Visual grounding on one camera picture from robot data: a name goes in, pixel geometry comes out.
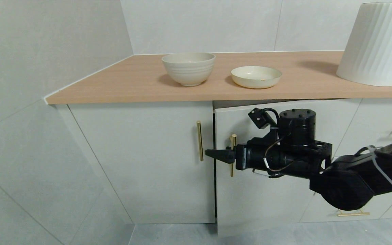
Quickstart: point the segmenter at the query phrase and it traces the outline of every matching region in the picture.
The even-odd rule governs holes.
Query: ceramic bowl
[[[231,71],[232,80],[246,88],[270,88],[279,81],[279,70],[263,66],[242,66]]]
[[[216,56],[209,53],[169,54],[162,58],[167,74],[184,86],[197,86],[210,76]]]

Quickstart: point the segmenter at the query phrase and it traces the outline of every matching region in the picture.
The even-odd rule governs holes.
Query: ribbed lampshade
[[[349,81],[392,86],[392,3],[363,3],[337,70]]]

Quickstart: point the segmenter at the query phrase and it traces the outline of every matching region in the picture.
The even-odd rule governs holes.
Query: kitchen counter
[[[392,98],[392,87],[374,87],[336,76],[342,51],[219,53],[202,85],[183,87],[166,73],[164,55],[134,55],[48,96],[48,104],[214,101],[255,99]],[[259,65],[280,70],[277,85],[236,85],[233,68]]]

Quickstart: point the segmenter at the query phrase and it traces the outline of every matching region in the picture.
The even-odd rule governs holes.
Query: gold handle
[[[339,214],[337,214],[338,217],[348,217],[348,216],[363,216],[363,215],[370,215],[369,212],[364,212],[362,209],[359,209],[360,213],[350,213],[350,214],[345,214],[341,210],[338,209]]]
[[[231,144],[232,144],[231,149],[234,149],[235,146],[237,146],[237,135],[233,134],[229,137],[229,139],[231,140]],[[230,167],[231,167],[231,177],[234,177],[234,163],[231,163]]]
[[[200,121],[196,122],[197,126],[197,136],[199,141],[199,160],[203,161],[203,147],[202,147],[202,127],[200,125]]]

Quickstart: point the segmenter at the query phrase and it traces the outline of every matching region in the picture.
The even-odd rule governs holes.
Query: gray tile wall
[[[128,243],[134,226],[42,98],[131,55],[119,0],[0,0],[0,244]]]
[[[344,50],[359,6],[367,1],[121,2],[134,54],[165,54]]]

